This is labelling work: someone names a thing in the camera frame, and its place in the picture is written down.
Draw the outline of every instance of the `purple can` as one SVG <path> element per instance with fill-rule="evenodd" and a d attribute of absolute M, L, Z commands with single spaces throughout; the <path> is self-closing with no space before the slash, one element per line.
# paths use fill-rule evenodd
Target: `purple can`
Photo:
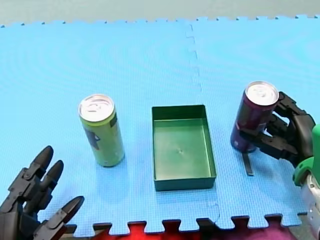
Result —
<path fill-rule="evenodd" d="M 274 111 L 279 92 L 264 81 L 250 83 L 243 92 L 231 134 L 231 145 L 241 153 L 251 153 L 256 147 L 240 136 L 240 128 L 264 131 Z"/>

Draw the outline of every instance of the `robotic finger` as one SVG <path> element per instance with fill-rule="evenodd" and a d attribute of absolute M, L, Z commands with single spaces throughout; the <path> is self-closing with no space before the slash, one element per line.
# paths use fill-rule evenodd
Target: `robotic finger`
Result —
<path fill-rule="evenodd" d="M 59 240 L 67 230 L 66 223 L 78 212 L 85 198 L 77 196 L 60 208 L 34 231 L 33 240 Z"/>

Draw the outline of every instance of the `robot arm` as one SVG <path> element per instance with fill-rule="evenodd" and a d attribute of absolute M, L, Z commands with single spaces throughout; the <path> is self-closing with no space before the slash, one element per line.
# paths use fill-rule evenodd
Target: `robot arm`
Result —
<path fill-rule="evenodd" d="M 66 231 L 65 223 L 81 207 L 84 197 L 78 196 L 48 221 L 38 221 L 38 212 L 51 201 L 52 191 L 64 168 L 59 160 L 45 175 L 53 153 L 51 146 L 43 149 L 29 168 L 20 171 L 8 188 L 9 195 L 0 206 L 0 240 L 57 240 Z"/>

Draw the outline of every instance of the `gray floor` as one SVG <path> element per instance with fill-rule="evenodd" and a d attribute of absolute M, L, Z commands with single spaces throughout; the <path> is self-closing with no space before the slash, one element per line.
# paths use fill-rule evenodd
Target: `gray floor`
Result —
<path fill-rule="evenodd" d="M 94 22 L 105 20 L 136 19 L 153 21 L 157 18 L 174 20 L 197 17 L 256 16 L 294 17 L 320 14 L 319 0 L 0 0 L 0 25 L 12 23 L 46 22 L 63 20 Z M 312 240 L 306 221 L 302 226 L 292 227 L 299 240 Z"/>

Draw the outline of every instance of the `green robot part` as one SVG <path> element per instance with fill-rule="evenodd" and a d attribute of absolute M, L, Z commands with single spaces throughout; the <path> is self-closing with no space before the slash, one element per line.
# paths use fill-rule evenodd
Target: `green robot part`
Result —
<path fill-rule="evenodd" d="M 320 124 L 312 129 L 313 156 L 299 163 L 293 174 L 294 184 L 302 186 L 309 174 L 320 183 Z"/>

